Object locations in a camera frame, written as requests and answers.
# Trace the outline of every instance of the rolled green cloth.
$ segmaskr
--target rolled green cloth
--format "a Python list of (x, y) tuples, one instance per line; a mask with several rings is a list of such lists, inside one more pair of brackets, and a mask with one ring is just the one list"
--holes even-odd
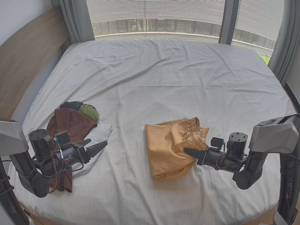
[(86, 115), (94, 122), (97, 122), (99, 119), (99, 113), (97, 112), (96, 108), (93, 107), (92, 105), (88, 105), (88, 104), (81, 105), (79, 112)]

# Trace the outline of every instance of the wrinkled sheet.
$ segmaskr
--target wrinkled sheet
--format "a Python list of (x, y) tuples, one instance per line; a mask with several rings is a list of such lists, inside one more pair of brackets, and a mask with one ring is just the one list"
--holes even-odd
[(232, 173), (194, 166), (171, 181), (154, 181), (145, 124), (182, 117), (209, 127), (207, 141), (294, 114), (279, 81), (254, 50), (184, 40), (89, 41), (70, 46), (25, 119), (29, 132), (46, 128), (65, 101), (83, 101), (112, 125), (108, 145), (73, 191), (45, 198), (10, 182), (29, 212), (58, 224), (243, 224), (276, 206), (279, 155), (268, 155), (261, 178), (240, 190)]

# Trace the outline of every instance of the clothing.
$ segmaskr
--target clothing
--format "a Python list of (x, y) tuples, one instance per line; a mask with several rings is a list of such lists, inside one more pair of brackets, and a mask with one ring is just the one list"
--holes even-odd
[[(92, 146), (94, 144), (103, 142), (108, 139), (108, 136), (110, 135), (110, 132), (112, 131), (110, 124), (98, 124), (97, 127), (93, 128), (90, 133), (84, 138), (84, 139), (91, 139), (91, 142), (89, 142), (87, 145), (84, 146), (85, 150), (87, 147)], [(95, 161), (98, 159), (100, 154), (103, 152), (105, 148), (103, 148), (99, 153), (97, 153), (94, 157), (91, 157), (91, 160), (84, 164), (84, 168), (80, 171), (73, 172), (72, 177), (78, 177), (80, 175), (88, 173), (88, 171), (91, 169)], [(80, 163), (76, 163), (72, 166), (73, 170), (81, 168)]]
[[(55, 109), (54, 116), (47, 125), (47, 131), (52, 138), (59, 132), (67, 131), (71, 142), (75, 143), (84, 140), (91, 129), (96, 126), (97, 123), (76, 110), (59, 108)], [(55, 179), (50, 180), (49, 186), (54, 188)], [(62, 172), (62, 174), (57, 176), (56, 189), (58, 191), (67, 190), (69, 193), (72, 192), (72, 169), (68, 173)]]
[(80, 107), (82, 106), (83, 102), (64, 102), (63, 104), (60, 105), (59, 108), (70, 108), (74, 109), (76, 111), (79, 111)]
[(145, 125), (146, 143), (154, 180), (171, 180), (187, 175), (197, 159), (184, 148), (207, 149), (208, 128), (197, 117)]
[(86, 115), (88, 118), (92, 119), (94, 122), (97, 122), (99, 119), (99, 113), (97, 112), (96, 108), (92, 105), (83, 104), (79, 112)]

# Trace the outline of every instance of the wooden headboard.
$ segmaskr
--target wooden headboard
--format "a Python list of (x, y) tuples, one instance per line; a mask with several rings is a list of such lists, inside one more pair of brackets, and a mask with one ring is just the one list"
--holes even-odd
[(0, 46), (0, 118), (11, 118), (30, 82), (68, 38), (56, 6)]

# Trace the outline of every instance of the gray curtain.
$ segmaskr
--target gray curtain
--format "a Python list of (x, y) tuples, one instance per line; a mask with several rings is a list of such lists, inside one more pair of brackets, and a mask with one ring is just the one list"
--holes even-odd
[(283, 86), (299, 47), (299, 12), (300, 0), (284, 0), (283, 20), (268, 64)]
[(60, 5), (70, 34), (70, 44), (95, 40), (86, 0), (51, 0)]

